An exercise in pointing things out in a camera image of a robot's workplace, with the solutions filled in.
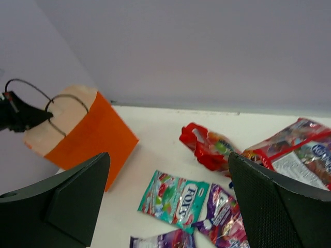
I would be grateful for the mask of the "purple Fox's candy bag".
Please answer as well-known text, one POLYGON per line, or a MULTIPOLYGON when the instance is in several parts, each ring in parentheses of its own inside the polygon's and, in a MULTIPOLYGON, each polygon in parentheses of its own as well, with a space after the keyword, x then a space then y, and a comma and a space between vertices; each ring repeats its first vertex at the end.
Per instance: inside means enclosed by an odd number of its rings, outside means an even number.
POLYGON ((250 247, 239 205, 220 185, 210 186, 204 220, 192 227, 206 236, 215 247, 250 247))

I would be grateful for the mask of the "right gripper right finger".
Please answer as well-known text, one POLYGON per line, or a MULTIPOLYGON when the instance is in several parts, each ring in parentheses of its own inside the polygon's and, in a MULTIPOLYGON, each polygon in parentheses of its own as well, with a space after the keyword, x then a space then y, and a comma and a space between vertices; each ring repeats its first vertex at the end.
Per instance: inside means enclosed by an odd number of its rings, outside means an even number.
POLYGON ((235 152, 228 163, 251 247, 330 247, 330 191, 235 152))

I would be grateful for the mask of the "green wafer packet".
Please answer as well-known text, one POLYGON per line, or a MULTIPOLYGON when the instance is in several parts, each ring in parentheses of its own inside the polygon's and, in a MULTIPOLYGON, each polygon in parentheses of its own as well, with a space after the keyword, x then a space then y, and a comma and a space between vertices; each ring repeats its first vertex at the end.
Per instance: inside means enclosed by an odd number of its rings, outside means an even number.
POLYGON ((199 219, 210 184, 156 170, 141 198, 138 211, 189 234, 199 219))

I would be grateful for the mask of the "purple white snack packet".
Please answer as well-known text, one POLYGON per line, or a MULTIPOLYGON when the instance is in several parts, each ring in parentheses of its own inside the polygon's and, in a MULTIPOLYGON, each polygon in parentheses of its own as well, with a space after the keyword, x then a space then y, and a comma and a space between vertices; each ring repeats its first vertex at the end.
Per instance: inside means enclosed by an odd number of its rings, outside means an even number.
POLYGON ((177 229, 148 238, 130 237, 130 248, 196 248, 193 234, 177 229))

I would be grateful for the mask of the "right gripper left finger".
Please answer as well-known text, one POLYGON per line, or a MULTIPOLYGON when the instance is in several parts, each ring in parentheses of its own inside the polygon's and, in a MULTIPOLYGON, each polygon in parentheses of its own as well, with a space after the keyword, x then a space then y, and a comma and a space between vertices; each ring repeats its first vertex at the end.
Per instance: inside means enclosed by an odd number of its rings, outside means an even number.
POLYGON ((102 152, 1 195, 1 247, 89 247, 110 168, 102 152))

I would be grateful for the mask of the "red chocolate bar packet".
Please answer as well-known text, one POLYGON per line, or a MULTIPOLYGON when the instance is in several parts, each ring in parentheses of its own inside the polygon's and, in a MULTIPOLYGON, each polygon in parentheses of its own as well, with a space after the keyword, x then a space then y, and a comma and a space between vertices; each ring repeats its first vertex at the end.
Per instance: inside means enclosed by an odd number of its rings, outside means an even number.
POLYGON ((205 168, 231 177, 228 158, 230 153, 240 153, 240 150, 227 137, 191 122, 182 127, 179 140, 205 168))

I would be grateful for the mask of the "red snack packet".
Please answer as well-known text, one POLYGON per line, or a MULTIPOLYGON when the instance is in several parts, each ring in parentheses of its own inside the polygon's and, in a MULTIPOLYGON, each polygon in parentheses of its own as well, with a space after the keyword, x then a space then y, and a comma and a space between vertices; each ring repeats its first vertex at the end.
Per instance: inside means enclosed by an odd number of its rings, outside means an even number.
POLYGON ((299 118, 242 156, 270 170, 330 191, 330 128, 299 118))

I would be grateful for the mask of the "orange paper bag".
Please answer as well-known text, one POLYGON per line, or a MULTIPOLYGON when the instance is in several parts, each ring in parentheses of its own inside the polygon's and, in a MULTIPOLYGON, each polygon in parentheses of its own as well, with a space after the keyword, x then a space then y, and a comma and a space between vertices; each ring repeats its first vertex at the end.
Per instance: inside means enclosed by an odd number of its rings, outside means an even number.
POLYGON ((71 85, 48 98, 49 120, 23 133, 23 143, 63 170, 107 152, 110 168, 105 190, 130 157, 138 138, 96 88, 71 85))

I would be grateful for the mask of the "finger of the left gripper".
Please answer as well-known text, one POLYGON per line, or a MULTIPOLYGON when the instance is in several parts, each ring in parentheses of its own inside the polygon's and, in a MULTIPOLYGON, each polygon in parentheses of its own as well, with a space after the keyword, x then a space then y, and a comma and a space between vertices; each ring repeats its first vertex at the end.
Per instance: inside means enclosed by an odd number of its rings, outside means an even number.
POLYGON ((51 112, 27 104, 13 91, 1 93, 1 131, 25 132, 52 117, 51 112))

